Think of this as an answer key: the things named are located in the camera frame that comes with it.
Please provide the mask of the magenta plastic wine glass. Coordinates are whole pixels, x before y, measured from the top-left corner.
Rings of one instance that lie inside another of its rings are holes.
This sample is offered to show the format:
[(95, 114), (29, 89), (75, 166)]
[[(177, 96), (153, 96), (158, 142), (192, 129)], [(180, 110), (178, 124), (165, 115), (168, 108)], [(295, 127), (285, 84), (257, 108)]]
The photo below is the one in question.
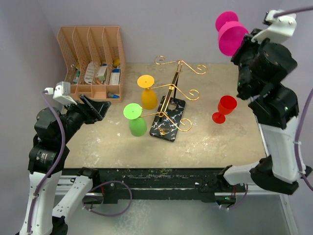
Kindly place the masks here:
[(221, 13), (215, 21), (215, 28), (218, 31), (219, 50), (225, 56), (233, 56), (248, 34), (247, 28), (233, 11)]

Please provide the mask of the red plastic wine glass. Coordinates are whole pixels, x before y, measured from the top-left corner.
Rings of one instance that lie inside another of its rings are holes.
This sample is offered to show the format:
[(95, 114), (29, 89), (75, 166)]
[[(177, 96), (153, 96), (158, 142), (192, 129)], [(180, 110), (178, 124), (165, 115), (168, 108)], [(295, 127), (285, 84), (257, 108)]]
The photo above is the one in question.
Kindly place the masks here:
[(223, 124), (225, 116), (231, 114), (236, 107), (237, 100), (230, 95), (224, 95), (219, 101), (218, 111), (212, 115), (212, 120), (217, 124)]

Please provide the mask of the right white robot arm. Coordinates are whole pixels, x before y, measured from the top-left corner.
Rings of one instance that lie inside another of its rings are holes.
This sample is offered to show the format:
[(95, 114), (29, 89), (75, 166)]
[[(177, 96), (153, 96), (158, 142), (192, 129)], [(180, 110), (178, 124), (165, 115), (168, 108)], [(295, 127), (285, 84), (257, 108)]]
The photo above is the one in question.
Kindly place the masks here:
[(269, 155), (253, 164), (225, 167), (217, 184), (222, 191), (237, 184), (256, 184), (291, 195), (298, 189), (298, 180), (312, 171), (294, 151), (299, 125), (297, 95), (282, 84), (297, 61), (284, 45), (269, 37), (253, 41), (259, 32), (255, 28), (244, 36), (231, 61), (238, 67), (237, 97), (250, 99), (248, 106), (261, 126)]

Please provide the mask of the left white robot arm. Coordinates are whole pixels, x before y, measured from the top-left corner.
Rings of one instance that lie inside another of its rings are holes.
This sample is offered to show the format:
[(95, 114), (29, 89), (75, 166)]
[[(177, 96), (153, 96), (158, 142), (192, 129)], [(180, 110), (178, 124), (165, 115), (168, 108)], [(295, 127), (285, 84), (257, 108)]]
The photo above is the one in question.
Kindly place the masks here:
[(99, 190), (99, 170), (83, 167), (59, 205), (54, 197), (69, 154), (66, 144), (83, 124), (102, 121), (111, 106), (109, 101), (95, 101), (81, 95), (81, 103), (65, 105), (60, 113), (50, 104), (36, 116), (33, 147), (29, 152), (30, 190), (21, 235), (65, 235), (70, 216), (85, 194)]

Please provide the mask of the green plastic wine glass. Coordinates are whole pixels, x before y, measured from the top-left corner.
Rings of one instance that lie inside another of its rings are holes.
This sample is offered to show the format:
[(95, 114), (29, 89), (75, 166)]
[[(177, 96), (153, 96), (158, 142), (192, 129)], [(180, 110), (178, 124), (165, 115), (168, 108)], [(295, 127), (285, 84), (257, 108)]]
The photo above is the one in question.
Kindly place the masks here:
[(135, 137), (141, 137), (145, 135), (147, 131), (147, 124), (141, 114), (143, 108), (137, 103), (130, 103), (125, 106), (123, 115), (129, 120), (130, 133)]

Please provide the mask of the yellow plastic wine glass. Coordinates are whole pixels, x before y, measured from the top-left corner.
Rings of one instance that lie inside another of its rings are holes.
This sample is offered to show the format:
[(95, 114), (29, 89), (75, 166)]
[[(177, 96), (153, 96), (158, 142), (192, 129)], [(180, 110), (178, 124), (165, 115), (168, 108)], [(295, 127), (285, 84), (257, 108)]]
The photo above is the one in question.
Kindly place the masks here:
[(137, 84), (144, 90), (141, 93), (141, 102), (144, 109), (152, 110), (158, 105), (157, 95), (151, 89), (155, 80), (151, 75), (142, 75), (138, 78)]

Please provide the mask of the black marble rack base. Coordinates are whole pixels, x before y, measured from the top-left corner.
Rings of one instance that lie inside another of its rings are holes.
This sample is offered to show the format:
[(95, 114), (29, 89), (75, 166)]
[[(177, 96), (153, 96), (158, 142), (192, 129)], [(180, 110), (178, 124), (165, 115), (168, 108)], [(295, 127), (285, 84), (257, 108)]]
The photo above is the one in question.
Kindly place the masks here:
[(155, 116), (149, 134), (151, 137), (159, 138), (165, 141), (174, 142), (178, 133), (176, 127), (180, 125), (186, 102), (181, 99), (170, 98), (166, 115), (171, 119), (169, 120), (166, 116), (160, 118), (158, 115)]

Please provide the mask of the grey blue marker cap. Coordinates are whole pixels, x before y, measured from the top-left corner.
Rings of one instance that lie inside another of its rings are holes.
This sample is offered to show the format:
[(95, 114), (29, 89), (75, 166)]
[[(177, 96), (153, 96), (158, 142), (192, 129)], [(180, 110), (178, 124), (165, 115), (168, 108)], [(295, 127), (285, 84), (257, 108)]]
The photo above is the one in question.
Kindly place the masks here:
[(110, 98), (110, 99), (119, 99), (120, 98), (119, 95), (111, 93), (111, 92), (107, 93), (107, 97)]

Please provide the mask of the white printed packet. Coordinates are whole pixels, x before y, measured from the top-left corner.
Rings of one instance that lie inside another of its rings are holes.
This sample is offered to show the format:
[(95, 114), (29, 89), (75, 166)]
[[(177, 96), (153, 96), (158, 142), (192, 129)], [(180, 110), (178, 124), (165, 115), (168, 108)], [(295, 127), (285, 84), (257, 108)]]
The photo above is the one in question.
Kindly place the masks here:
[(93, 77), (94, 77), (94, 72), (95, 72), (95, 67), (94, 67), (94, 63), (91, 61), (87, 68), (86, 68), (86, 72), (84, 75), (84, 82), (86, 84), (91, 85), (92, 81), (93, 81)]

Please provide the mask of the white blue box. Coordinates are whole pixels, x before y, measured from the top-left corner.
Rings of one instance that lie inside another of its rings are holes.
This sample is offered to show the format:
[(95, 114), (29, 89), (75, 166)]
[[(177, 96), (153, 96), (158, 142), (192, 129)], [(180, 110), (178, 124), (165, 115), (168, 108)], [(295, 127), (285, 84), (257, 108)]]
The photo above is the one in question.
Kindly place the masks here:
[(111, 72), (109, 84), (110, 85), (119, 85), (119, 83), (120, 83), (120, 74), (121, 74), (121, 70), (120, 69), (113, 69), (112, 72)]

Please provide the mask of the white medicine box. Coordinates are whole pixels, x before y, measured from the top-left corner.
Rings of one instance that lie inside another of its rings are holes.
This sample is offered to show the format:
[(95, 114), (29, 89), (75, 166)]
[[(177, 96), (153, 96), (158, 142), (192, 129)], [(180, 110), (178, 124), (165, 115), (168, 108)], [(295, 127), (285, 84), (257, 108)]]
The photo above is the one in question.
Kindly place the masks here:
[(107, 78), (107, 65), (100, 66), (95, 75), (95, 79), (100, 82), (103, 82), (106, 80), (106, 78)]

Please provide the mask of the yellow small object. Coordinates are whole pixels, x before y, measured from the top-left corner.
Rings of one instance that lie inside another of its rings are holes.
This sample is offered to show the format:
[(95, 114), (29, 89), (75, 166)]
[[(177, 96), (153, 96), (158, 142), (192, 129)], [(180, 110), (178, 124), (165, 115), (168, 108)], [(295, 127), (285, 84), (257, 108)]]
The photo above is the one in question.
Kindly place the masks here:
[(120, 59), (119, 58), (116, 58), (114, 61), (113, 61), (113, 66), (114, 67), (118, 67), (120, 65)]

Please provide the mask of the peach plastic desk organizer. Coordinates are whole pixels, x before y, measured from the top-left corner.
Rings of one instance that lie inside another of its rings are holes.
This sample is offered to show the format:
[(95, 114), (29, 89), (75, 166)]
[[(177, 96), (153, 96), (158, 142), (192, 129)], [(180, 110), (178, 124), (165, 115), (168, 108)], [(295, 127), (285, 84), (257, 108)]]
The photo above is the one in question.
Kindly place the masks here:
[(121, 102), (126, 60), (118, 26), (63, 26), (57, 40), (65, 61), (70, 95)]

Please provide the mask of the black metal base frame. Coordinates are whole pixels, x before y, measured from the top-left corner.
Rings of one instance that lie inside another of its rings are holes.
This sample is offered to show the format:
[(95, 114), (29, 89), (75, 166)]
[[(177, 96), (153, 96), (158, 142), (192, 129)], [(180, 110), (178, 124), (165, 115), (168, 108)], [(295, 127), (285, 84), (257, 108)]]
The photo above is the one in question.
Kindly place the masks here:
[(232, 204), (234, 195), (244, 192), (241, 185), (220, 182), (221, 168), (101, 168), (100, 182), (107, 186), (89, 195), (105, 204), (119, 200), (199, 200)]

